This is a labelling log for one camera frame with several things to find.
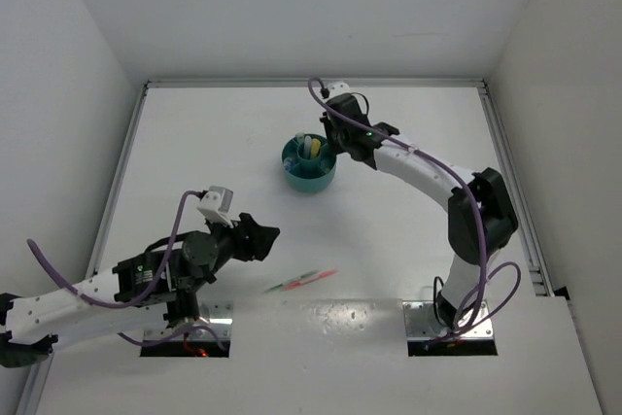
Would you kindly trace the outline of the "yellow highlighter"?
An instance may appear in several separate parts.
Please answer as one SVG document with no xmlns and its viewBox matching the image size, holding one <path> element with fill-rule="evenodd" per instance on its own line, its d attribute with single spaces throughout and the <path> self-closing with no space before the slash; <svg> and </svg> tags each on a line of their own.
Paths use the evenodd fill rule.
<svg viewBox="0 0 622 415">
<path fill-rule="evenodd" d="M 310 159 L 316 158 L 320 154 L 321 148 L 322 148 L 322 142 L 319 139 L 313 138 L 311 140 L 309 158 Z"/>
</svg>

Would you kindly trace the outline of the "green highlighter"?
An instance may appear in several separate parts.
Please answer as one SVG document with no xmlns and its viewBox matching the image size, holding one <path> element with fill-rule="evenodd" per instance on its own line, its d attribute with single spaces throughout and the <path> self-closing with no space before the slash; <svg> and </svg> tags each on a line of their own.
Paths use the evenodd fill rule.
<svg viewBox="0 0 622 415">
<path fill-rule="evenodd" d="M 294 136 L 294 140 L 296 141 L 297 144 L 302 144 L 304 142 L 304 139 L 305 139 L 305 134 L 303 132 L 298 132 Z"/>
</svg>

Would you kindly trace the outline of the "clear blue glue stick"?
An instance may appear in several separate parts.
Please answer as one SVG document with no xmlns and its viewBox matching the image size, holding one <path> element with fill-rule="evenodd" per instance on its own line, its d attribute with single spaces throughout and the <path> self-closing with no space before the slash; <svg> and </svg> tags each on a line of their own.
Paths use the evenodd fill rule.
<svg viewBox="0 0 622 415">
<path fill-rule="evenodd" d="M 290 172 L 296 164 L 296 159 L 289 156 L 283 160 L 283 168 L 286 172 Z"/>
</svg>

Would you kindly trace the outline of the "green pen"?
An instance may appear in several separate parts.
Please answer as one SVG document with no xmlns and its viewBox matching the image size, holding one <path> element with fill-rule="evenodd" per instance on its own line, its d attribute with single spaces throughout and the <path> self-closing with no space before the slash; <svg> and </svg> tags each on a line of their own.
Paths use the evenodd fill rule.
<svg viewBox="0 0 622 415">
<path fill-rule="evenodd" d="M 280 283 L 280 284 L 277 284 L 277 285 L 275 285 L 275 286 L 272 286 L 272 287 L 270 287 L 270 288 L 266 289 L 265 291 L 263 291 L 263 293 L 264 293 L 264 294 L 270 294 L 270 293 L 273 293 L 273 292 L 276 292 L 276 291 L 281 291 L 281 290 L 283 290 L 286 286 L 288 286 L 288 285 L 290 285 L 290 284 L 293 284 L 293 283 L 295 283 L 295 282 L 298 282 L 298 281 L 300 281 L 300 280 L 302 280 L 302 279 L 306 279 L 306 278 L 308 278 L 308 277 L 311 277 L 311 276 L 313 276 L 313 275 L 315 275 L 315 274 L 317 274 L 317 273 L 319 273 L 319 272 L 320 272 L 319 270 L 312 270 L 312 271 L 309 271 L 309 272 L 303 273 L 303 274 L 301 274 L 301 275 L 299 275 L 299 276 L 293 277 L 292 279 L 288 279 L 288 280 L 286 280 L 286 281 L 284 281 L 284 282 L 282 282 L 282 283 Z"/>
</svg>

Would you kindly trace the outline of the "pink pen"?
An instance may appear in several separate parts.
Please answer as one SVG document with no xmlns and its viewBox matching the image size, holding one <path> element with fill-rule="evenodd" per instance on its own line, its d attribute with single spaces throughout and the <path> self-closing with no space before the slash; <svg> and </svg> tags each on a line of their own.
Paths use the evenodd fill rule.
<svg viewBox="0 0 622 415">
<path fill-rule="evenodd" d="M 325 270 L 325 271 L 320 271 L 320 272 L 316 272 L 313 273 L 311 275 L 306 275 L 305 277 L 301 277 L 300 279 L 289 283 L 288 285 L 286 285 L 284 287 L 284 291 L 288 291 L 288 290 L 293 290 L 293 289 L 297 289 L 299 287 L 302 287 L 304 285 L 319 281 L 319 280 L 323 280 L 325 278 L 328 278 L 334 274 L 336 274 L 338 272 L 337 269 L 330 269 L 330 270 Z"/>
</svg>

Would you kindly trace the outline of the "blue highlighter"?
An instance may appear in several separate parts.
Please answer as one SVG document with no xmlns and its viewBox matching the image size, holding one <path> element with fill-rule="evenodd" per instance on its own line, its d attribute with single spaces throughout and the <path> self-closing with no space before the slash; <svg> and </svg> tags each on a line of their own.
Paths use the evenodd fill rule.
<svg viewBox="0 0 622 415">
<path fill-rule="evenodd" d="M 312 148 L 312 137 L 310 135 L 306 135 L 303 141 L 303 151 L 302 156 L 306 159 L 310 158 Z"/>
</svg>

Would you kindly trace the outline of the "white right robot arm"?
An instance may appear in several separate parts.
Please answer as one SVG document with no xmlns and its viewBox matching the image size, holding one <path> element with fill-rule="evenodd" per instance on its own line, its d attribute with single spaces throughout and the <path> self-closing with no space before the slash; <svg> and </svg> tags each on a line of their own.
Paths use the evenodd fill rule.
<svg viewBox="0 0 622 415">
<path fill-rule="evenodd" d="M 336 154 L 402 180 L 446 212 L 454 259 L 434 301 L 440 323 L 456 329 L 467 310 L 483 300 L 488 262 L 519 226 L 503 176 L 490 167 L 475 172 L 455 166 L 407 143 L 390 124 L 372 125 L 350 90 L 323 87 L 318 101 L 325 109 L 320 122 Z"/>
</svg>

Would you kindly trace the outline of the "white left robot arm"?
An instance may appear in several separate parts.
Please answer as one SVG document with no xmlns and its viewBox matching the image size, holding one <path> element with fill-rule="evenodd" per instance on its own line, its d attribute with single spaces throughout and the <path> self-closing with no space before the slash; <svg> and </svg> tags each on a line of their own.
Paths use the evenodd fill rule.
<svg viewBox="0 0 622 415">
<path fill-rule="evenodd" d="M 162 238 L 146 250 L 81 283 L 33 297 L 1 296 L 1 364 L 28 367 L 46 360 L 55 347 L 102 334 L 164 328 L 152 345 L 199 329 L 198 291 L 216 280 L 231 259 L 264 260 L 280 230 L 259 225 L 248 213 L 231 225 Z"/>
</svg>

